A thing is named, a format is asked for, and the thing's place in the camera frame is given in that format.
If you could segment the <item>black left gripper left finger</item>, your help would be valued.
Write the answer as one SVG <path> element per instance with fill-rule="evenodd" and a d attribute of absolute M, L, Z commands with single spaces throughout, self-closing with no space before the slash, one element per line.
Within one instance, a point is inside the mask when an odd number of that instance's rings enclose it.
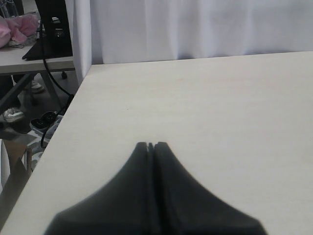
<path fill-rule="evenodd" d="M 139 142 L 105 186 L 56 214 L 46 235 L 155 235 L 152 144 Z"/>

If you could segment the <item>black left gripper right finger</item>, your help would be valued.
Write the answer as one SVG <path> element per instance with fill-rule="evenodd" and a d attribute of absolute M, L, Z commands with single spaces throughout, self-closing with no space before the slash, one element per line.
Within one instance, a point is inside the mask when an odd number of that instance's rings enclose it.
<path fill-rule="evenodd" d="M 163 235 L 265 235 L 256 218 L 203 187 L 165 142 L 153 153 L 156 201 Z"/>

